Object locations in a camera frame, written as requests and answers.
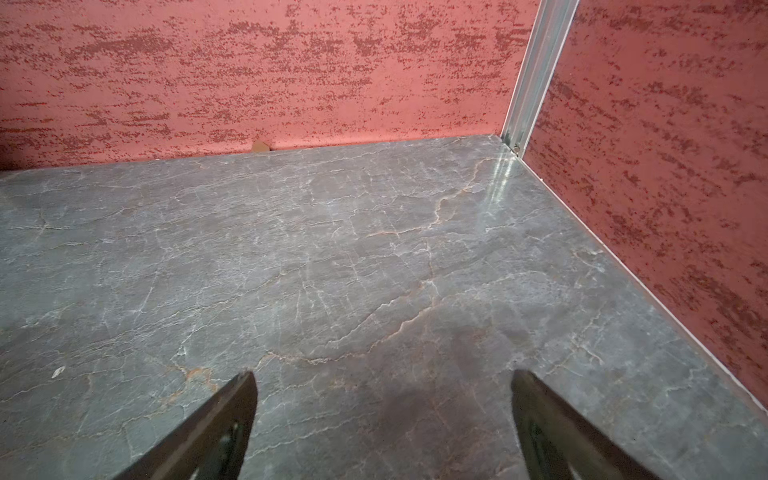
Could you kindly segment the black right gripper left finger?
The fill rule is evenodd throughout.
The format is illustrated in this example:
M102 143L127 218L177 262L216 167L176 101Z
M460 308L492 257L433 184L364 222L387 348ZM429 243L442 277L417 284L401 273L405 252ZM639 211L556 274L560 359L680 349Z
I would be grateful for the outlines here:
M236 479L258 403L254 374L243 371L196 409L119 479Z

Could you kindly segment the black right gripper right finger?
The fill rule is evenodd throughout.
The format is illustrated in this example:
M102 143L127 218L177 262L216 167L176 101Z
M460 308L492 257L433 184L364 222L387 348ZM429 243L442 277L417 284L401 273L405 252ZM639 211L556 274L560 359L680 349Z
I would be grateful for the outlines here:
M531 479L655 479L533 372L516 369L511 408Z

